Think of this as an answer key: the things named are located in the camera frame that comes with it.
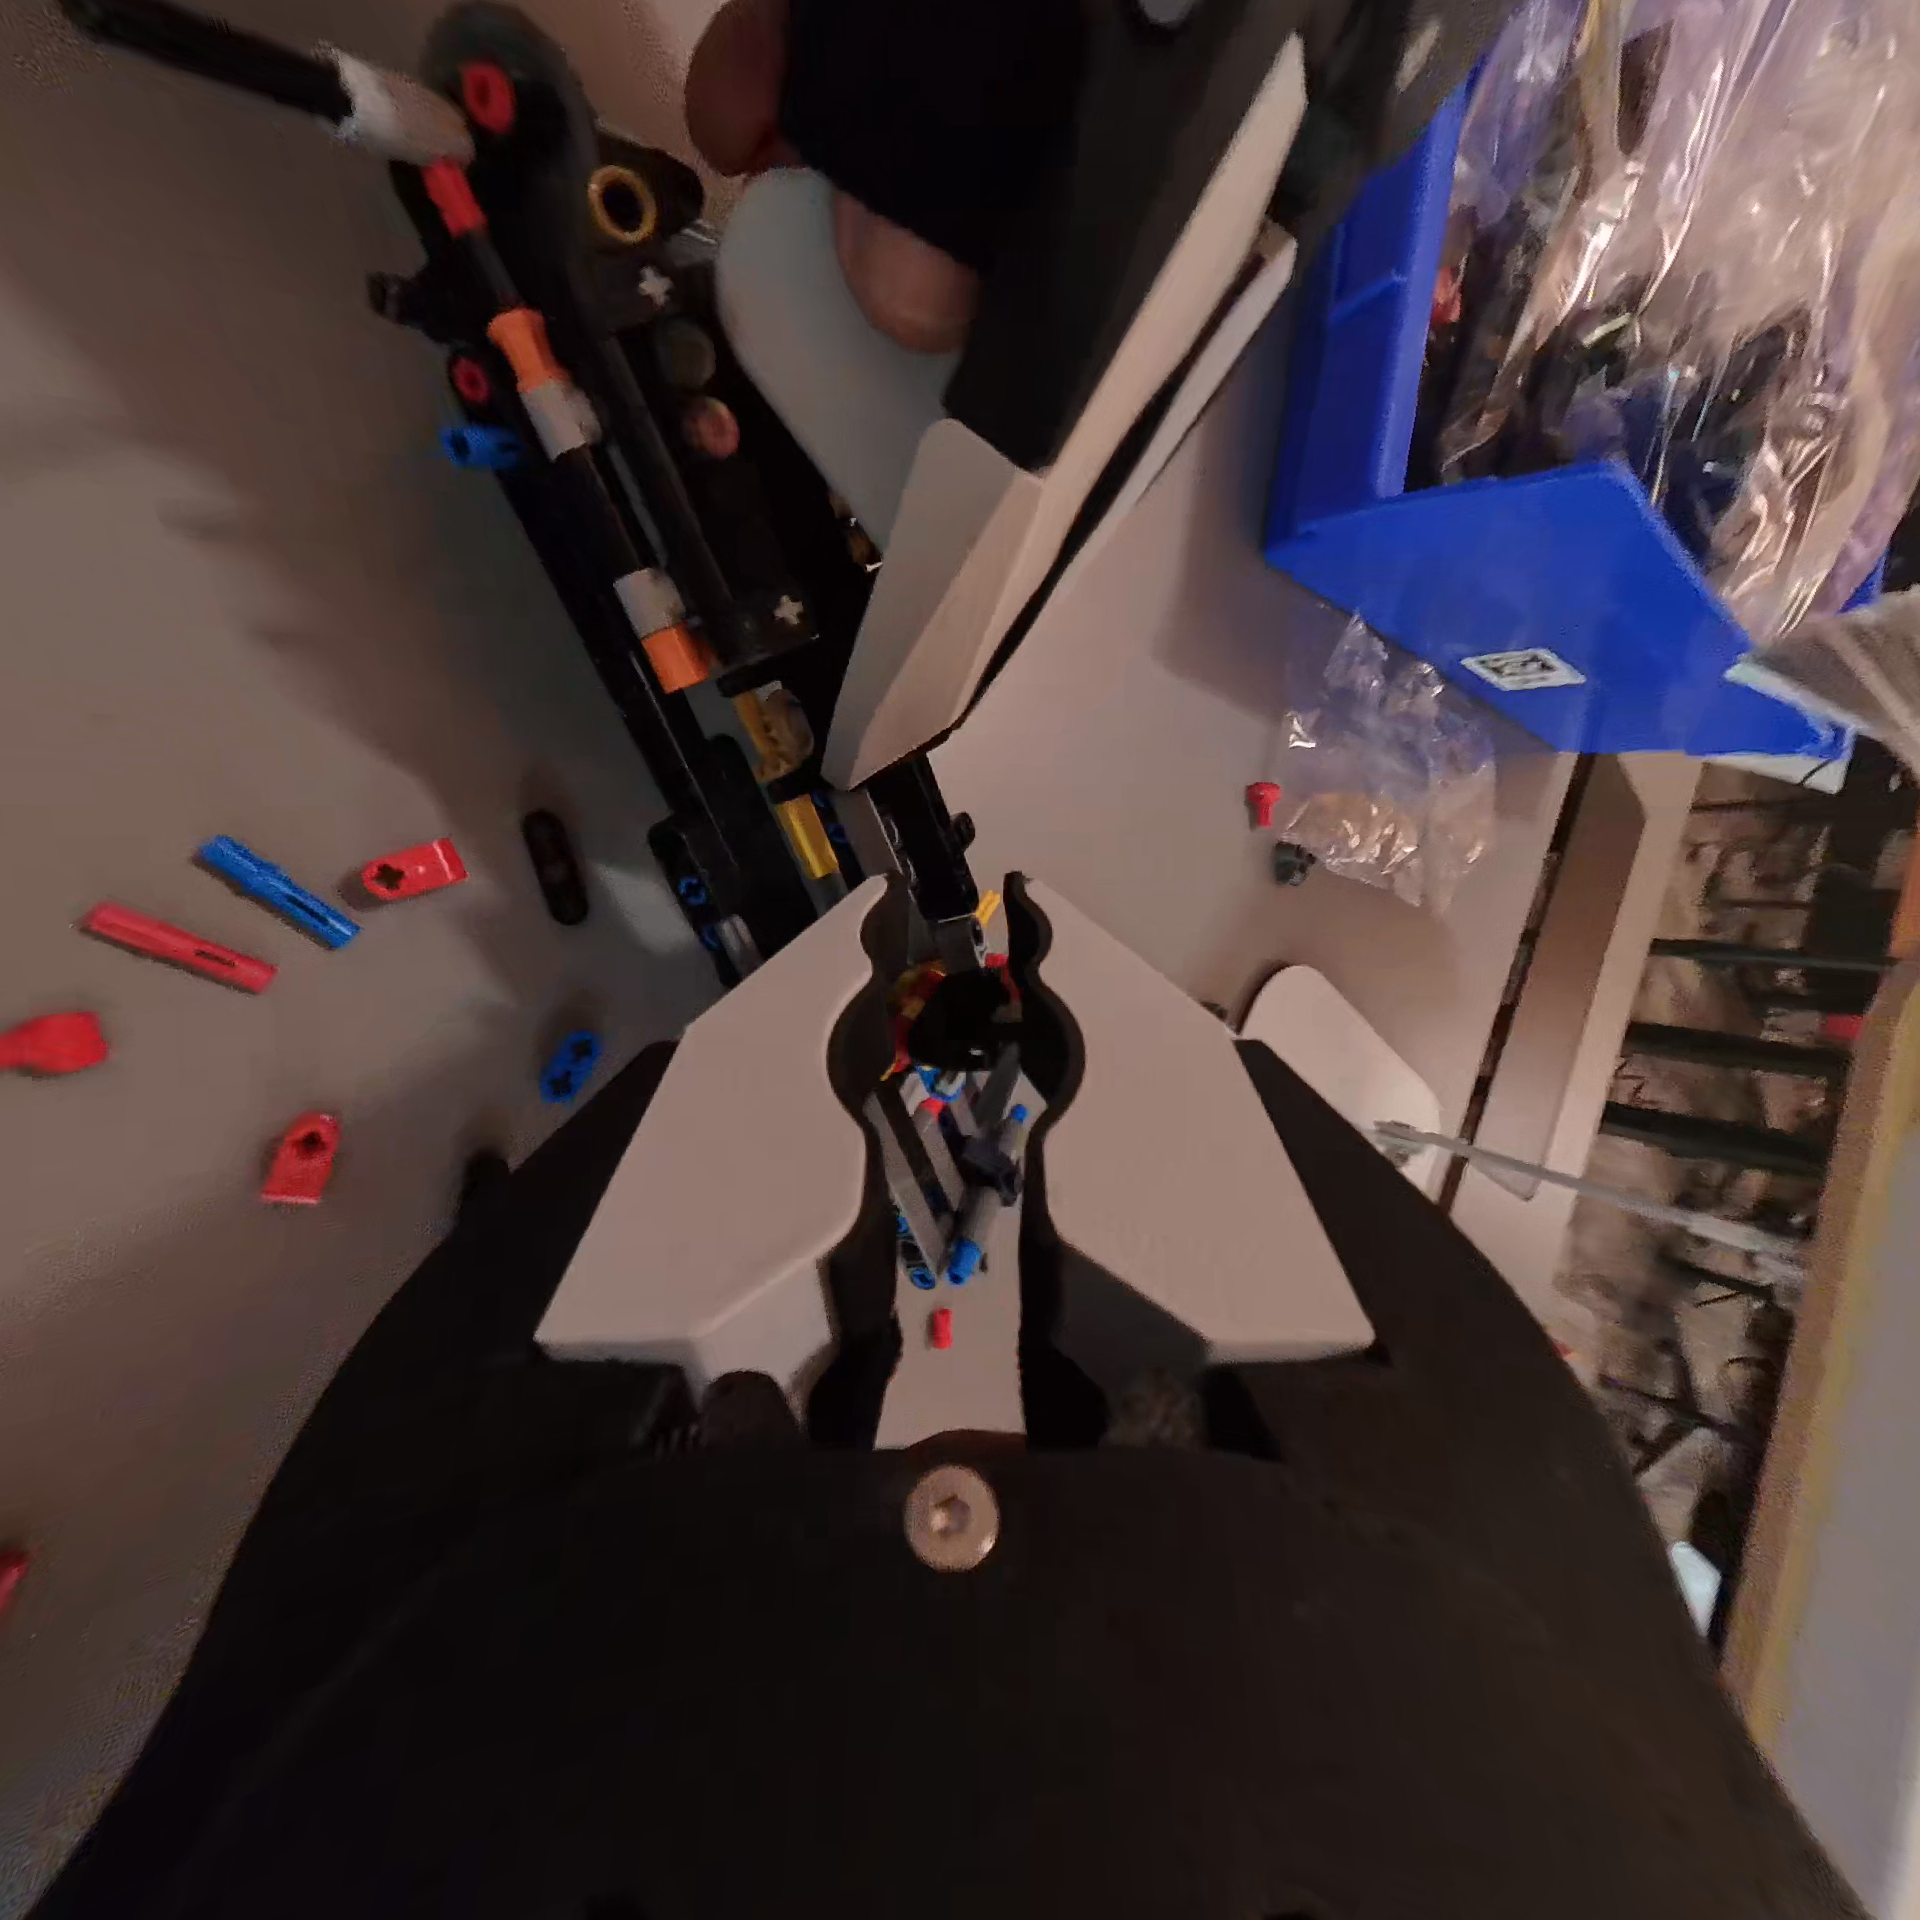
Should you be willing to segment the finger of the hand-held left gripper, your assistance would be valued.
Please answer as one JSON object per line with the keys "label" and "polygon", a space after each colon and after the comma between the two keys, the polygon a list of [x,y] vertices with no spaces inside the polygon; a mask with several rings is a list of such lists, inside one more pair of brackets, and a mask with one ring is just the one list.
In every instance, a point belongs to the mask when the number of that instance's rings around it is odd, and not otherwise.
{"label": "finger of the hand-held left gripper", "polygon": [[1100,35],[1058,183],[993,263],[825,736],[853,789],[945,736],[1103,463],[1229,293],[1308,110],[1297,35]]}
{"label": "finger of the hand-held left gripper", "polygon": [[1208,321],[1150,398],[1141,418],[1122,437],[1118,450],[1071,519],[1068,535],[1047,566],[1040,584],[1026,597],[1015,621],[996,642],[960,717],[970,717],[989,686],[1013,659],[1026,635],[1058,597],[1093,562],[1093,554],[1118,533],[1120,522],[1142,503],[1172,454],[1207,413],[1218,387],[1237,370],[1262,327],[1284,296],[1300,243],[1292,231],[1262,231],[1247,257],[1240,259],[1229,293],[1222,295]]}

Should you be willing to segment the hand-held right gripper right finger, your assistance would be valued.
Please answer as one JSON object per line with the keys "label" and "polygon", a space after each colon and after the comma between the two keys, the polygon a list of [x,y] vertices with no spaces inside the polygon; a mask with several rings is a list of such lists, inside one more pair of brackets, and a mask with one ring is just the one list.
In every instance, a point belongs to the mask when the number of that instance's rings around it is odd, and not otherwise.
{"label": "hand-held right gripper right finger", "polygon": [[1016,1226],[1033,1449],[1093,1449],[1127,1389],[1367,1352],[1376,1326],[1240,1042],[1058,886],[1006,880],[1024,1079]]}

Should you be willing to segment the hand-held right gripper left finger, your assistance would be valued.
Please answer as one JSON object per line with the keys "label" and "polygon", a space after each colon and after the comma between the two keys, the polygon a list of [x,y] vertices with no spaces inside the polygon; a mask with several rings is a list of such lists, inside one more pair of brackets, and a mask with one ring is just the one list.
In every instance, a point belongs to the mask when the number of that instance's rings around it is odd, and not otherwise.
{"label": "hand-held right gripper left finger", "polygon": [[701,1011],[600,1193],[535,1339],[551,1360],[768,1376],[806,1437],[873,1449],[902,1352],[873,1112],[896,1056],[900,878],[864,880]]}

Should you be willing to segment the large black lego model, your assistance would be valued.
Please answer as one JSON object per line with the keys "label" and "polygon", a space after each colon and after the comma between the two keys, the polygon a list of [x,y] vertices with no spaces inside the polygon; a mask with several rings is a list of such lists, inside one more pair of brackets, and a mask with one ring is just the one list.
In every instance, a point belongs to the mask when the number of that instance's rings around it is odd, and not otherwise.
{"label": "large black lego model", "polygon": [[423,256],[370,273],[367,302],[438,346],[442,450],[528,535],[655,784],[646,842],[720,978],[888,874],[905,962],[980,969],[993,904],[927,757],[874,800],[826,777],[880,550],[727,343],[692,168],[602,123],[513,6],[448,6],[414,75],[184,5],[62,11],[385,166]]}

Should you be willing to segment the small grey lego assembly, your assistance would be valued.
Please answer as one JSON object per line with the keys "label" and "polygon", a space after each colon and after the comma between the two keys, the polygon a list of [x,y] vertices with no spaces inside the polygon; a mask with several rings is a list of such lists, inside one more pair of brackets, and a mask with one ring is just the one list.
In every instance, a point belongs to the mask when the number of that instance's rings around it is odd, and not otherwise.
{"label": "small grey lego assembly", "polygon": [[925,1299],[984,1274],[996,1223],[1024,1189],[1034,1115],[1002,890],[984,890],[961,929],[957,959],[934,950],[887,992],[893,1053],[873,1103],[897,1274]]}

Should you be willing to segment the short black lego beam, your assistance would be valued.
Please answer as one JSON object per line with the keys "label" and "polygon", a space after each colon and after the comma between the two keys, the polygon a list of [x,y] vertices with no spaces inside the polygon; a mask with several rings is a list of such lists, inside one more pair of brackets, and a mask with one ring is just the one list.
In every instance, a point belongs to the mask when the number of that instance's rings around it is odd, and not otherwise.
{"label": "short black lego beam", "polygon": [[530,807],[518,819],[518,834],[545,913],[564,928],[588,923],[591,899],[585,865],[562,815],[551,807]]}

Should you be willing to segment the blue lego pin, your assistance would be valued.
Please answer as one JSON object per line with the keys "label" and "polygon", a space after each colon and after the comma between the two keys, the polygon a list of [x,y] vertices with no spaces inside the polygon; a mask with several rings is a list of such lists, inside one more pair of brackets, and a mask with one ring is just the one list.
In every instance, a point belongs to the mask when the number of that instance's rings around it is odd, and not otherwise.
{"label": "blue lego pin", "polygon": [[285,869],[253,851],[228,834],[202,841],[194,861],[228,885],[234,894],[269,911],[276,921],[300,929],[309,942],[336,953],[349,945],[358,921],[341,906],[303,888]]}

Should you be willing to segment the long red lego axle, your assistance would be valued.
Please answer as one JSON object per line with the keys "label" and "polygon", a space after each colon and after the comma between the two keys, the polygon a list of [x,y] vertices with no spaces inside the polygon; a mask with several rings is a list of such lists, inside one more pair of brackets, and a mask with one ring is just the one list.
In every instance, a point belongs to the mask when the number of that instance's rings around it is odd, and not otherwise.
{"label": "long red lego axle", "polygon": [[148,958],[233,992],[262,993],[279,976],[273,962],[217,944],[177,923],[124,902],[102,899],[80,913],[77,929],[124,953]]}

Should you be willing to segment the person's left hand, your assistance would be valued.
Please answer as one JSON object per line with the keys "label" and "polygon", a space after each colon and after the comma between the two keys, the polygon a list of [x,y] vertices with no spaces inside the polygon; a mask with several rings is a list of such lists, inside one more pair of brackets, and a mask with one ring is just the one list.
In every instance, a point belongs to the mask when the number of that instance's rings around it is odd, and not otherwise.
{"label": "person's left hand", "polygon": [[[809,168],[781,133],[785,1],[725,1],[694,40],[684,115],[698,158],[725,178]],[[832,192],[832,248],[877,333],[912,351],[952,351],[975,312],[978,273],[849,192]]]}

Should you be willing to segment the small clear plastic bag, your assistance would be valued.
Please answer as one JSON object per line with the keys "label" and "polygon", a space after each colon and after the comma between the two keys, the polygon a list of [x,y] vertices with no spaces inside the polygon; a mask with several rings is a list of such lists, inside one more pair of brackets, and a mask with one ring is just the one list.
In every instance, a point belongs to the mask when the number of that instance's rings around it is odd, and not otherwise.
{"label": "small clear plastic bag", "polygon": [[1276,834],[1308,865],[1441,913],[1497,829],[1497,752],[1421,657],[1348,617],[1280,720]]}

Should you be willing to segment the blue storage bin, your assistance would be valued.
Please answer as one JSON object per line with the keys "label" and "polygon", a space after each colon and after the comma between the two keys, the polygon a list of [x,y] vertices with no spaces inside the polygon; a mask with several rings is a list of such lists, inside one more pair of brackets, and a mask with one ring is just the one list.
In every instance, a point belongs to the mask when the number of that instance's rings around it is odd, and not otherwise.
{"label": "blue storage bin", "polygon": [[1407,454],[1473,69],[1376,170],[1293,302],[1264,557],[1558,752],[1845,760],[1613,463],[1415,489]]}

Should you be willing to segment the clear plastic bags of parts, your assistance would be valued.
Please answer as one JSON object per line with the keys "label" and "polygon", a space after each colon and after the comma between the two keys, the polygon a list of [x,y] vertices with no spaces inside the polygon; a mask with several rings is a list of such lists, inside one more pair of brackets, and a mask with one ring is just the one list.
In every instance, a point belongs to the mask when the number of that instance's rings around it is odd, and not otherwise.
{"label": "clear plastic bags of parts", "polygon": [[1916,489],[1918,5],[1525,5],[1461,123],[1409,482],[1610,463],[1744,635]]}

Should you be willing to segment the white flat panel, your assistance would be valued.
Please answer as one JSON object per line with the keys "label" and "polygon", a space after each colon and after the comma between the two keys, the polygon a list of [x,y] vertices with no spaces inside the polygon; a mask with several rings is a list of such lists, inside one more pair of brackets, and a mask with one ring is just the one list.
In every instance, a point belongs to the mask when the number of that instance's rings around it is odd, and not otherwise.
{"label": "white flat panel", "polygon": [[1872,1914],[1918,1912],[1918,965],[1839,1103],[1721,1672]]}

